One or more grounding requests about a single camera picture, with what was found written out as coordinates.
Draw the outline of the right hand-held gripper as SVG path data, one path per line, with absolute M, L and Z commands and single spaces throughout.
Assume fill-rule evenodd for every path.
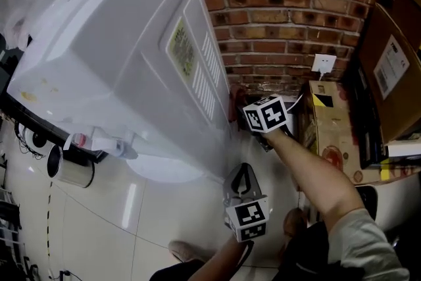
M 285 126 L 289 121 L 284 100 L 276 94 L 244 107 L 243 114 L 249 131 L 266 152 L 272 150 L 272 147 L 262 135 Z

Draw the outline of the brown cloth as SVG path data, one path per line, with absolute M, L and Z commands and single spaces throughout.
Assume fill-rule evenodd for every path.
M 243 116 L 243 108 L 248 106 L 246 91 L 241 86 L 232 86 L 229 99 L 228 122 L 236 122 Z

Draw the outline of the white water dispenser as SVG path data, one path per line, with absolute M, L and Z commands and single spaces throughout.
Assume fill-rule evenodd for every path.
M 230 88 L 205 0 L 54 0 L 7 93 L 158 182 L 229 171 Z

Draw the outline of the person's right shoe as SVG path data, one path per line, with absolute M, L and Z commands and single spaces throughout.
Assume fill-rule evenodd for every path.
M 297 234 L 307 229 L 307 216 L 300 208 L 294 208 L 288 212 L 284 219 L 284 234 L 289 238 L 294 238 Z

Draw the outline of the person's shoe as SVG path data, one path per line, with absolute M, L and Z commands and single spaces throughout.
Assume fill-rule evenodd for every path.
M 294 208 L 288 212 L 284 219 L 284 234 L 289 238 L 294 238 L 297 234 L 307 229 L 307 216 L 300 208 Z
M 207 263 L 215 259 L 215 255 L 211 255 L 208 251 L 180 240 L 172 240 L 168 244 L 168 250 L 181 263 L 196 260 Z

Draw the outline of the printed cardboard box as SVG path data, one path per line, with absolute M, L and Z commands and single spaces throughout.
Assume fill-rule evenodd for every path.
M 353 184 L 386 184 L 421 173 L 420 165 L 398 165 L 387 159 L 380 167 L 361 169 L 358 138 L 343 86 L 311 80 L 302 87 L 302 92 L 298 108 L 299 142 L 333 164 Z

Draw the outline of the person's black shorts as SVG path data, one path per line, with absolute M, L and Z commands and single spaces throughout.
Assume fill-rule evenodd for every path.
M 328 232 L 323 222 L 289 238 L 284 245 L 278 272 L 271 281 L 329 281 Z M 149 281 L 188 281 L 205 263 L 190 261 L 156 271 Z

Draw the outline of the flat black box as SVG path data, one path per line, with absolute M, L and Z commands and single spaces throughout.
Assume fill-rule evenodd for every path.
M 374 169 L 389 157 L 384 144 L 376 102 L 360 63 L 350 70 L 348 85 L 351 95 L 351 115 L 359 143 L 361 169 Z

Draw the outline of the cardboard box with white label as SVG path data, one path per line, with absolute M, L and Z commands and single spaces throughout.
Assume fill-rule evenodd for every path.
M 384 143 L 421 128 L 421 59 L 387 9 L 376 4 L 358 58 L 368 80 Z

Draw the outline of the person's beige shirt sleeve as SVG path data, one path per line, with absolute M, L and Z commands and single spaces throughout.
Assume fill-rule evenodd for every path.
M 366 209 L 351 211 L 328 234 L 328 262 L 363 271 L 362 281 L 409 281 L 383 231 Z

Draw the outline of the black box with white lid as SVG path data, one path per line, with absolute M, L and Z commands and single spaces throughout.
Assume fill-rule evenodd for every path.
M 407 140 L 394 140 L 387 144 L 390 157 L 413 157 L 421 155 L 421 132 L 413 133 Z

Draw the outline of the steel trash can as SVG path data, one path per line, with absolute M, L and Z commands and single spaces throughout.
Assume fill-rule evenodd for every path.
M 95 163 L 77 151 L 54 145 L 47 157 L 47 173 L 55 180 L 87 188 L 95 176 Z

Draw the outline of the yellow and black striped tape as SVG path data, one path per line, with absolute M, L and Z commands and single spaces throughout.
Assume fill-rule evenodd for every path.
M 48 201 L 47 201 L 47 257 L 50 259 L 51 252 L 50 252 L 50 241 L 49 241 L 49 220 L 50 220 L 50 210 L 51 210 L 51 191 L 53 187 L 53 182 L 50 181 L 49 183 L 49 195 L 48 195 Z

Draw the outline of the white round device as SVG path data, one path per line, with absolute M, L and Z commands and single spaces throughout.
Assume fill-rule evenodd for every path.
M 34 156 L 44 157 L 49 154 L 51 142 L 45 136 L 31 131 L 22 124 L 18 125 L 18 135 L 24 148 Z

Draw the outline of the black framed glass panel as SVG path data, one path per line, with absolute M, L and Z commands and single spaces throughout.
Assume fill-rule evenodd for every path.
M 0 110 L 18 125 L 21 124 L 32 131 L 37 136 L 37 141 L 45 140 L 53 145 L 63 147 L 67 136 L 69 136 L 67 132 L 30 112 L 7 93 L 7 86 L 11 80 L 12 73 L 16 69 L 22 55 L 23 52 L 18 48 L 7 49 L 5 38 L 0 34 Z M 89 151 L 71 145 L 70 149 L 64 152 L 64 158 L 67 159 L 67 157 L 78 164 L 84 164 L 87 160 L 99 164 L 107 157 L 107 154 L 104 151 Z

